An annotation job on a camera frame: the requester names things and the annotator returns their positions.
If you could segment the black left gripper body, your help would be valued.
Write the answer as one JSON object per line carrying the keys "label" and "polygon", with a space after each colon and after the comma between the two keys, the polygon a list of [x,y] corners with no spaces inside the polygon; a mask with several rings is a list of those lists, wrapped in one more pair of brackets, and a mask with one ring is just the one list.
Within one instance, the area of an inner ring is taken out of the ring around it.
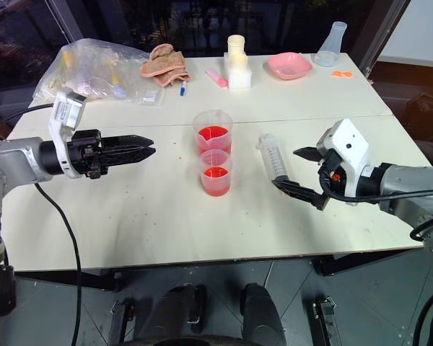
{"label": "black left gripper body", "polygon": [[102,176],[100,163],[101,132],[99,130],[78,130],[68,142],[69,159],[75,171],[90,179]]}

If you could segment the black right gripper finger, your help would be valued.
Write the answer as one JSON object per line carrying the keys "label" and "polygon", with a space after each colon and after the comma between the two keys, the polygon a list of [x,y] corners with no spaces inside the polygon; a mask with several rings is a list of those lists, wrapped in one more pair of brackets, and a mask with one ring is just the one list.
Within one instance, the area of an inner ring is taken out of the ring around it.
{"label": "black right gripper finger", "polygon": [[310,188],[302,187],[297,182],[287,179],[275,179],[272,183],[285,195],[309,203],[317,210],[324,210],[327,205],[327,196],[324,193],[319,194]]}
{"label": "black right gripper finger", "polygon": [[299,156],[303,159],[313,162],[320,162],[323,159],[323,155],[315,147],[303,147],[292,152],[294,155]]}

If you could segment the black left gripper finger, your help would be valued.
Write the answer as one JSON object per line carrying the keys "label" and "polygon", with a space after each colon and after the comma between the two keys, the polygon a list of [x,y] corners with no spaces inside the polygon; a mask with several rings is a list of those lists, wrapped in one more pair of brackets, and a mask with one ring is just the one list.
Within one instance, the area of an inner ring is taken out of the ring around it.
{"label": "black left gripper finger", "polygon": [[101,139],[101,146],[103,150],[143,149],[149,148],[153,144],[153,140],[137,135],[111,136]]}
{"label": "black left gripper finger", "polygon": [[102,166],[114,167],[139,163],[156,152],[155,148],[126,148],[106,151],[102,154]]}

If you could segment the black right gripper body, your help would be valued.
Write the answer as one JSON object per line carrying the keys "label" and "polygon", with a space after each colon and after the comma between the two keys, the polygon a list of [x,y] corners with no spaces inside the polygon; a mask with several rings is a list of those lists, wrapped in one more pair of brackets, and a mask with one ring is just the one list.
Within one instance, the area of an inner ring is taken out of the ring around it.
{"label": "black right gripper body", "polygon": [[346,173],[341,166],[342,162],[342,158],[334,149],[328,149],[320,161],[318,170],[320,186],[331,198],[344,196]]}

